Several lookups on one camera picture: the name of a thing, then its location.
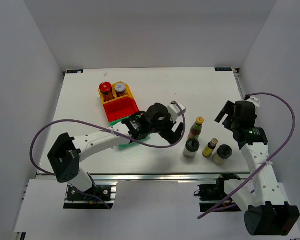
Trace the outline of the white lid sauce jar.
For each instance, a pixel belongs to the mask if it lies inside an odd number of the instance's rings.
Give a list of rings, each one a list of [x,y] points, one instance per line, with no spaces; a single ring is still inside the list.
[[[127,95],[127,87],[126,84],[123,82],[116,83],[114,86],[114,90],[118,98]]]

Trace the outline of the red lid chili sauce jar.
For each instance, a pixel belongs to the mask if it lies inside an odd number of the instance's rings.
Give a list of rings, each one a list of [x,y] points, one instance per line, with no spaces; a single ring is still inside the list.
[[[108,102],[114,98],[112,84],[110,82],[102,82],[99,85],[99,90],[105,102]]]

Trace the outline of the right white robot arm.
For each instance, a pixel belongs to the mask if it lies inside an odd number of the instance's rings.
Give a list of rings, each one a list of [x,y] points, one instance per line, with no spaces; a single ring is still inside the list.
[[[227,180],[215,188],[216,195],[231,197],[244,212],[244,224],[251,236],[287,236],[300,217],[297,206],[283,195],[273,166],[265,131],[256,127],[256,107],[251,101],[227,101],[215,121],[232,132],[252,176],[254,193],[241,182]]]

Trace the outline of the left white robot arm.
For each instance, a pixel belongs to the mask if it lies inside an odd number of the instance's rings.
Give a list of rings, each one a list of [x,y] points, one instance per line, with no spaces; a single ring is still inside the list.
[[[167,147],[177,145],[184,136],[185,122],[173,130],[177,119],[184,117],[186,107],[179,102],[168,106],[155,103],[147,111],[138,111],[121,122],[82,136],[61,134],[50,149],[47,158],[59,183],[69,183],[78,189],[84,199],[95,196],[96,187],[90,175],[80,163],[85,159],[120,145],[143,144],[151,134],[159,134],[168,142]]]

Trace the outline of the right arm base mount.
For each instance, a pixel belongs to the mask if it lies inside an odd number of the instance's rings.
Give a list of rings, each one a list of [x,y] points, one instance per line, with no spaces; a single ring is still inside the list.
[[[204,213],[216,203],[227,196],[224,192],[225,181],[238,180],[241,178],[234,173],[221,174],[214,183],[204,183],[198,185],[198,189],[193,193],[194,197],[199,198],[200,212]]]

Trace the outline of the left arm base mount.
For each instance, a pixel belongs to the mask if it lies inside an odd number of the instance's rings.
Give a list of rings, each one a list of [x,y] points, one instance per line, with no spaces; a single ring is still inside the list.
[[[111,210],[116,199],[117,182],[95,181],[86,193],[68,183],[63,208],[66,210]]]

